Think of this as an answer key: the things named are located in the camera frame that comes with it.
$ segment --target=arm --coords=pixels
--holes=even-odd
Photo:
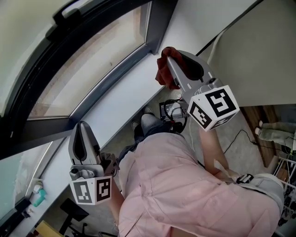
[[[226,170],[229,169],[228,162],[221,149],[218,136],[215,130],[205,132],[203,129],[199,129],[204,166],[206,171],[215,176],[220,176],[221,171],[214,167],[214,160],[217,160]]]
[[[112,212],[112,215],[117,225],[119,225],[119,212],[123,202],[124,197],[122,196],[121,192],[117,187],[117,184],[112,178],[111,200],[108,201],[108,206]]]

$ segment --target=red cloth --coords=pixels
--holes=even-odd
[[[167,66],[168,56],[172,57],[181,68],[187,68],[182,59],[182,55],[174,47],[166,47],[161,52],[161,58],[157,59],[158,71],[155,79],[159,82],[159,84],[167,85],[167,87],[171,90],[180,89],[176,86],[170,69]]]

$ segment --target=wire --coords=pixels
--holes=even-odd
[[[186,127],[186,124],[187,124],[187,120],[188,118],[187,117],[184,117],[185,121],[184,121],[184,124],[183,124],[183,127],[182,127],[182,131],[184,130],[184,128]]]
[[[134,225],[131,227],[131,229],[129,230],[129,232],[124,237],[127,237],[127,235],[132,231],[132,229],[135,227],[135,225],[137,224],[137,222],[139,221],[139,219],[142,217],[142,215],[144,215],[144,213],[145,213],[145,211],[143,211],[143,213],[139,216],[139,218],[137,219],[137,221],[134,223]]]
[[[290,171],[289,171],[289,164],[288,164],[288,161],[286,160],[287,162],[287,169],[288,169],[288,176],[289,176],[289,179],[288,179],[288,183],[290,183]]]
[[[293,140],[295,140],[296,141],[296,139],[294,139],[294,138],[292,138],[292,137],[287,137],[285,140],[284,140],[284,144],[285,144],[285,151],[286,151],[286,154],[288,154],[288,155],[293,155],[293,147],[292,148],[290,148],[290,152],[288,152],[287,151],[287,146],[286,146],[286,140],[288,139],[288,138],[291,138],[291,139],[293,139]]]
[[[210,54],[210,56],[209,56],[209,58],[208,58],[208,61],[207,61],[208,64],[210,64],[210,62],[212,61],[212,58],[213,58],[214,53],[215,53],[215,51],[216,51],[217,43],[218,43],[219,39],[221,38],[222,34],[223,34],[226,30],[227,30],[227,29],[224,29],[223,31],[221,31],[220,34],[216,37],[216,39],[215,39],[215,41],[214,41],[214,43],[213,43],[213,48],[212,48],[211,54]]]
[[[115,174],[112,176],[113,178],[117,175],[117,169],[115,170]]]
[[[190,134],[190,138],[191,138],[191,146],[192,146],[192,149],[194,150],[193,137],[192,137],[192,133],[191,133],[191,121],[192,121],[192,117],[190,117],[190,121],[189,121],[189,134]]]
[[[248,136],[248,139],[249,139],[250,143],[252,143],[253,145],[257,145],[257,146],[265,147],[265,148],[268,148],[268,149],[276,149],[276,150],[280,150],[280,151],[282,151],[281,149],[277,149],[277,148],[273,148],[273,147],[267,147],[267,146],[260,145],[260,144],[258,144],[258,143],[256,143],[256,142],[252,142],[251,139],[250,139],[250,137],[249,137],[249,135],[248,135],[248,133],[247,133],[245,130],[241,129],[241,130],[236,134],[234,140],[230,143],[230,145],[229,145],[229,146],[227,147],[227,149],[224,151],[224,154],[226,153],[226,151],[228,151],[228,149],[229,149],[229,148],[231,147],[231,145],[234,143],[234,141],[236,140],[237,136],[239,135],[239,133],[240,133],[241,131],[243,131],[243,132],[246,133],[246,135]]]
[[[173,117],[173,113],[174,113],[174,111],[177,110],[177,109],[180,109],[180,110],[181,110],[181,113],[182,113],[182,107],[181,107],[181,106],[180,106],[180,107],[177,107],[177,108],[173,108],[173,109],[172,109],[172,112],[171,112],[171,117]]]
[[[172,102],[178,102],[179,100],[166,100],[164,103],[163,103],[163,108],[164,108],[164,112],[165,112],[165,115],[172,121],[174,122],[174,119],[172,116],[169,116],[168,113],[167,113],[167,104],[168,103],[172,103]]]

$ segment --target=sneaker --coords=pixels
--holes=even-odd
[[[131,128],[132,128],[133,130],[135,130],[136,127],[137,127],[139,124],[140,124],[140,123],[138,123],[137,121],[132,121],[132,122],[131,122]]]
[[[143,109],[143,111],[144,111],[144,114],[146,114],[146,113],[153,113],[152,109],[149,106],[145,106],[144,109]]]
[[[255,134],[257,134],[259,136],[261,132],[262,132],[262,130],[259,127],[255,128]]]

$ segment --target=fiducial marker cube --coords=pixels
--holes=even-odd
[[[83,179],[70,182],[77,204],[97,205],[111,199],[112,176]]]
[[[240,110],[229,86],[192,96],[187,112],[205,130],[227,123]]]

